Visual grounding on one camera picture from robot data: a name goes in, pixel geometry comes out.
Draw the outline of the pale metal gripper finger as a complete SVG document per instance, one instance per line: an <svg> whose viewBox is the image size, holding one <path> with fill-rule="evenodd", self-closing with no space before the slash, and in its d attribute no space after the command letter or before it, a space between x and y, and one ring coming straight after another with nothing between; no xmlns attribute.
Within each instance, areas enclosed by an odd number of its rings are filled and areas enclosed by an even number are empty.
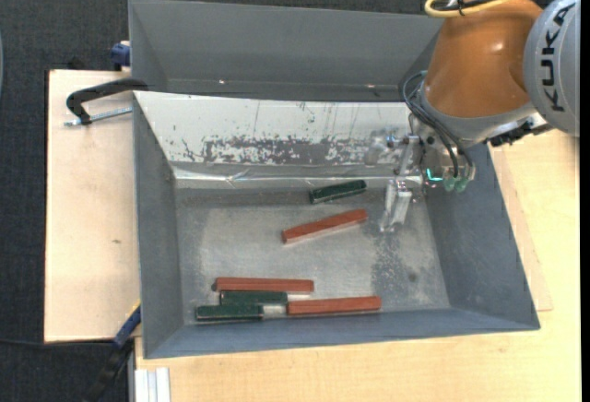
<svg viewBox="0 0 590 402"><path fill-rule="evenodd" d="M411 202L411 192L409 190L398 190L395 194L395 201L393 205L392 224L403 225L406 220L407 210Z"/></svg>
<svg viewBox="0 0 590 402"><path fill-rule="evenodd" d="M383 196L383 214L379 220L380 232L387 232L391 230L396 224L395 207L397 197L396 182L391 180L387 183L384 189Z"/></svg>

